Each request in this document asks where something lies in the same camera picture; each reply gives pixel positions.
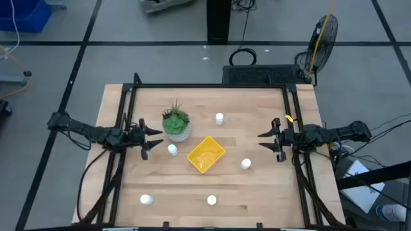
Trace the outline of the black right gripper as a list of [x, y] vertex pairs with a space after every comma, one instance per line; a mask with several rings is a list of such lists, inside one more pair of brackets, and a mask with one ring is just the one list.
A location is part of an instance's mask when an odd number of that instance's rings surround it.
[[275, 118], [271, 122], [272, 128], [266, 132], [258, 135], [258, 137], [272, 137], [275, 136], [274, 143], [260, 142], [259, 145], [277, 152], [277, 161], [284, 162], [286, 160], [286, 153], [283, 151], [283, 146], [293, 146], [295, 142], [295, 132], [293, 128], [280, 130], [280, 118]]

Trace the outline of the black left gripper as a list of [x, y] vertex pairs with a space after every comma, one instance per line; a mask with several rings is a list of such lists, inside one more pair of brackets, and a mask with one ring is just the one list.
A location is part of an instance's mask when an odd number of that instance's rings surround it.
[[154, 130], [146, 126], [143, 118], [140, 118], [138, 123], [131, 123], [128, 127], [128, 139], [131, 142], [131, 146], [141, 147], [141, 157], [143, 160], [148, 160], [148, 150], [151, 150], [156, 145], [163, 142], [163, 139], [146, 141], [147, 135], [158, 135], [162, 131]]

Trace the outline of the yellow plastic basket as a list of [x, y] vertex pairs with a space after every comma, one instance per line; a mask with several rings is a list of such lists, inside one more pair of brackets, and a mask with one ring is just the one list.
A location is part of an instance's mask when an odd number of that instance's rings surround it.
[[204, 174], [224, 153], [225, 150], [221, 145], [208, 136], [187, 155], [187, 159], [200, 173]]

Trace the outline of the potted green succulent plant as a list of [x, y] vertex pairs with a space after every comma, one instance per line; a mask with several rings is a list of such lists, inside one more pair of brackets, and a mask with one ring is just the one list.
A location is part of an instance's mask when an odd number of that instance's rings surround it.
[[183, 111], [178, 98], [171, 101], [170, 107], [162, 113], [162, 127], [173, 142], [183, 142], [191, 135], [192, 127], [189, 114]]

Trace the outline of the black perforated metal case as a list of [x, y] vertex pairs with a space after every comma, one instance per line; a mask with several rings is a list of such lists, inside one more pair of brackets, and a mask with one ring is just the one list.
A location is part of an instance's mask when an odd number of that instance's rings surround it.
[[302, 70], [297, 64], [287, 65], [225, 65], [222, 83], [304, 84]]

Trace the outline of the black metal bar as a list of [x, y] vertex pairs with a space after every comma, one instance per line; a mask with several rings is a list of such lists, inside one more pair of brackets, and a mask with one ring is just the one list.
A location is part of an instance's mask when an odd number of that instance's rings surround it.
[[372, 185], [401, 178], [407, 178], [411, 174], [411, 160], [389, 167], [383, 167], [337, 180], [339, 189], [349, 189], [363, 185]]

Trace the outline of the white laptop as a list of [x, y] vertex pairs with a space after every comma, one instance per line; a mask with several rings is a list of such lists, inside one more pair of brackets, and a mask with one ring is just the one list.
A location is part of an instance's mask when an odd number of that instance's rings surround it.
[[[359, 175], [369, 170], [358, 160], [355, 160], [347, 170], [344, 178], [351, 175]], [[367, 186], [358, 186], [349, 189], [343, 189], [342, 194], [348, 197], [357, 207], [366, 214], [371, 210], [374, 202], [377, 200], [379, 193]]]

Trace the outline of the black floor fan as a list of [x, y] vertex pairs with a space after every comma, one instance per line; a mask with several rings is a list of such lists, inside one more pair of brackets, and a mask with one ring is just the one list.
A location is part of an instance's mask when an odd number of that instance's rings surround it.
[[327, 63], [338, 33], [338, 20], [332, 15], [325, 15], [316, 23], [308, 47], [305, 51], [297, 53], [294, 64], [299, 64], [305, 83], [318, 84], [317, 74]]

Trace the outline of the grey floor object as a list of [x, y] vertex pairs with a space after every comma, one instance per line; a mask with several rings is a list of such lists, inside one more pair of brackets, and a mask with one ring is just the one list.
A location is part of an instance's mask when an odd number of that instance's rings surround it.
[[154, 13], [192, 1], [194, 0], [139, 0], [139, 4], [146, 13]]

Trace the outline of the person's white shoe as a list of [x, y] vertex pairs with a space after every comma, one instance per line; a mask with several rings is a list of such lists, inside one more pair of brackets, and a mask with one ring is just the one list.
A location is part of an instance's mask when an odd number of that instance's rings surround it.
[[407, 209], [399, 204], [378, 205], [377, 216], [384, 221], [402, 222], [406, 221]]

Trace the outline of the black floor object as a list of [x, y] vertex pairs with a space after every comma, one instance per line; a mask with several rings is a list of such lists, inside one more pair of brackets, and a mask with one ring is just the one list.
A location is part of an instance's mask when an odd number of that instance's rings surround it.
[[0, 99], [0, 116], [9, 116], [12, 114], [9, 102]]

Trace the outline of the grey stand base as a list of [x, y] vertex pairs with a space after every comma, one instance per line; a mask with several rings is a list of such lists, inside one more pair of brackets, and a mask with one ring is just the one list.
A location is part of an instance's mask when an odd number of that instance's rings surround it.
[[2, 75], [0, 74], [0, 83], [16, 83], [25, 86], [28, 78], [32, 76], [31, 71], [23, 71], [20, 75]]

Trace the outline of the blue plastic bin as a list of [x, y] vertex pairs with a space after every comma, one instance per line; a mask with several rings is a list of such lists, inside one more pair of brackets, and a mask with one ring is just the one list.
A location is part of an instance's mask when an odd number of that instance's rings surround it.
[[0, 0], [0, 31], [39, 33], [49, 18], [51, 7], [45, 0]]

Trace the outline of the black metal table frame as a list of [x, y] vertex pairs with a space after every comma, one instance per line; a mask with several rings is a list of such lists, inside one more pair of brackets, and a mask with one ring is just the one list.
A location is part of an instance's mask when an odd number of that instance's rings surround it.
[[[150, 128], [161, 129], [162, 112], [178, 98], [190, 115], [190, 138], [177, 144], [172, 156], [164, 141], [141, 158], [139, 148], [127, 151], [116, 215], [103, 215], [103, 221], [118, 227], [170, 227], [195, 229], [301, 228], [304, 220], [295, 169], [290, 160], [278, 162], [263, 146], [258, 135], [270, 129], [271, 120], [284, 119], [281, 89], [196, 84], [168, 88], [144, 87], [137, 90], [133, 121], [143, 118]], [[216, 114], [224, 115], [216, 124]], [[225, 153], [202, 174], [187, 155], [206, 137], [212, 137]], [[241, 161], [251, 160], [249, 169]], [[140, 197], [149, 194], [153, 203], [143, 205]], [[215, 195], [215, 205], [207, 197]]]

